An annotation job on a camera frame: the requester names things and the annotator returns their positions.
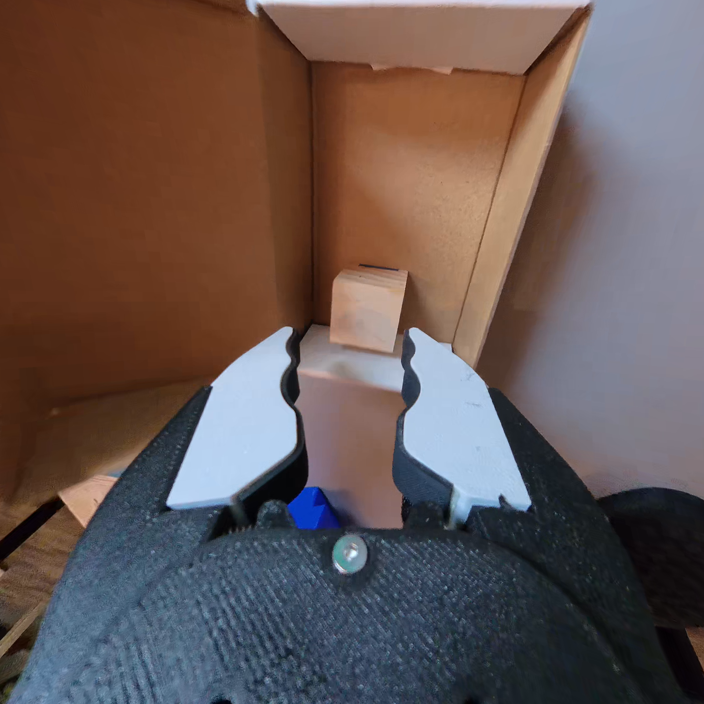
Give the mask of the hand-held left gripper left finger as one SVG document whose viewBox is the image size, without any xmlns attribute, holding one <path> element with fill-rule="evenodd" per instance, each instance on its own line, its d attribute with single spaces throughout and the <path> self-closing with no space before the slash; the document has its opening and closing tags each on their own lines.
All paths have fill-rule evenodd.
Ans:
<svg viewBox="0 0 704 704">
<path fill-rule="evenodd" d="M 298 398 L 299 336 L 277 330 L 210 385 L 166 504 L 170 509 L 288 503 L 308 478 Z"/>
</svg>

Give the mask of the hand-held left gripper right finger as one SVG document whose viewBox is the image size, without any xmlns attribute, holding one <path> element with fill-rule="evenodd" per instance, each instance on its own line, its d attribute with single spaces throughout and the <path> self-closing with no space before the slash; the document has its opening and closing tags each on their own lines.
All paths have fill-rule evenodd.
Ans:
<svg viewBox="0 0 704 704">
<path fill-rule="evenodd" d="M 401 395 L 392 477 L 410 506 L 433 503 L 446 524 L 472 509 L 532 500 L 488 387 L 450 348 L 417 327 L 403 335 Z"/>
</svg>

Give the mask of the wooden cube with black mark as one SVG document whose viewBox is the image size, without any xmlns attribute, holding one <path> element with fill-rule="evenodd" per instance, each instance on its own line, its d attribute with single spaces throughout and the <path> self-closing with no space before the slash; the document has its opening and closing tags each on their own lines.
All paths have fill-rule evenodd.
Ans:
<svg viewBox="0 0 704 704">
<path fill-rule="evenodd" d="M 392 353 L 408 272 L 358 265 L 335 277 L 331 290 L 330 342 Z"/>
</svg>

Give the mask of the white cardboard box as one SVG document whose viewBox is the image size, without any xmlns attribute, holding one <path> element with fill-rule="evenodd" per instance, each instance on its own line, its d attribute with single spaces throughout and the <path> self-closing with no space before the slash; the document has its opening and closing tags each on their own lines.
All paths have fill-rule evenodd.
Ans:
<svg viewBox="0 0 704 704">
<path fill-rule="evenodd" d="M 2 1 L 1 502 L 122 470 L 337 278 L 476 367 L 592 1 Z"/>
</svg>

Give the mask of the blue cube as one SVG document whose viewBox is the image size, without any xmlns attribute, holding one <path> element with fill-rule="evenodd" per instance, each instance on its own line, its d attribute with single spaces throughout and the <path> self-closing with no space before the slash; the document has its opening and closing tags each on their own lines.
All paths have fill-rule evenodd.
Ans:
<svg viewBox="0 0 704 704">
<path fill-rule="evenodd" d="M 339 519 L 319 487 L 306 487 L 288 504 L 298 529 L 339 529 Z"/>
</svg>

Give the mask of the plain wooden cube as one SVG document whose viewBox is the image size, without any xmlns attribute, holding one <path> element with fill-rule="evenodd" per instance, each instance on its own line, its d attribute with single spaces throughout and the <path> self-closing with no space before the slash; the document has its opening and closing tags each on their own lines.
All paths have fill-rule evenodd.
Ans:
<svg viewBox="0 0 704 704">
<path fill-rule="evenodd" d="M 308 484 L 323 490 L 346 526 L 402 527 L 402 497 L 392 478 L 401 397 L 403 336 L 391 353 L 330 342 L 309 327 L 301 340 L 300 394 Z"/>
</svg>

